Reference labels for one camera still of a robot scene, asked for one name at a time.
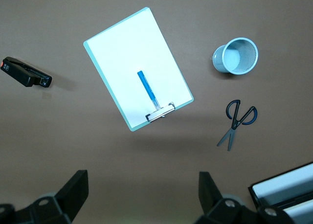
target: black stapler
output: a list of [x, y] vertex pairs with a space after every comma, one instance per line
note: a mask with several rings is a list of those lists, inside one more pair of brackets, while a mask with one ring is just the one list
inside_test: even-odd
[[48, 88], [52, 81], [51, 76], [11, 57], [3, 60], [0, 69], [26, 87], [40, 85]]

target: blue marker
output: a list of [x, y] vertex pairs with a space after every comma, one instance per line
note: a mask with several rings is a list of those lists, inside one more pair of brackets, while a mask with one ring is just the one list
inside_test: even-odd
[[145, 89], [146, 89], [146, 91], [147, 91], [151, 101], [153, 102], [153, 105], [155, 106], [156, 110], [160, 110], [161, 107], [160, 107], [159, 103], [157, 102], [157, 99], [156, 99], [155, 95], [153, 94], [152, 89], [149, 86], [148, 81], [147, 81], [145, 75], [143, 74], [142, 71], [137, 72], [137, 74], [138, 74], [138, 76], [139, 76], [143, 86], [145, 87]]

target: black-framed box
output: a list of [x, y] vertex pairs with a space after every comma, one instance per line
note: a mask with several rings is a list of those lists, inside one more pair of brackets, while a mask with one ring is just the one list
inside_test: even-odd
[[282, 208], [296, 224], [313, 224], [313, 162], [256, 182], [249, 188], [254, 205]]

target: open scissors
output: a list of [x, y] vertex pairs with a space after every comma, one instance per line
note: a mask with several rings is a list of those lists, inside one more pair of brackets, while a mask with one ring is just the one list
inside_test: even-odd
[[[234, 103], [236, 103], [236, 110], [235, 110], [235, 113], [234, 113], [234, 117], [231, 117], [231, 115], [229, 114], [229, 108], [231, 105], [233, 105]], [[235, 133], [236, 133], [236, 129], [237, 127], [242, 123], [243, 125], [250, 125], [252, 124], [256, 118], [258, 117], [258, 111], [256, 110], [256, 108], [254, 106], [252, 106], [245, 114], [244, 116], [240, 119], [240, 120], [237, 120], [237, 114], [238, 114], [238, 110], [239, 110], [239, 105], [240, 105], [240, 100], [234, 100], [232, 102], [230, 102], [228, 105], [227, 105], [227, 108], [226, 108], [226, 115], [229, 119], [233, 119], [233, 122], [231, 124], [231, 128], [227, 131], [227, 133], [224, 135], [224, 137], [220, 140], [220, 142], [217, 144], [217, 146], [220, 146], [228, 137], [229, 137], [229, 142], [228, 142], [228, 151], [230, 151], [231, 149], [231, 146], [233, 144], [233, 141], [234, 141], [234, 136], [235, 136]], [[253, 119], [250, 120], [249, 122], [243, 122], [247, 117], [248, 115], [250, 115], [251, 112], [254, 112], [254, 116], [253, 116]]]

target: light blue clipboard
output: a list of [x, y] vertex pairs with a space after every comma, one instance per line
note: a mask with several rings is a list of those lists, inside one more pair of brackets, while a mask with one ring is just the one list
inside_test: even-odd
[[155, 111], [139, 71], [161, 107], [173, 102], [177, 110], [194, 100], [148, 7], [88, 39], [84, 47], [131, 131], [149, 124], [146, 115]]

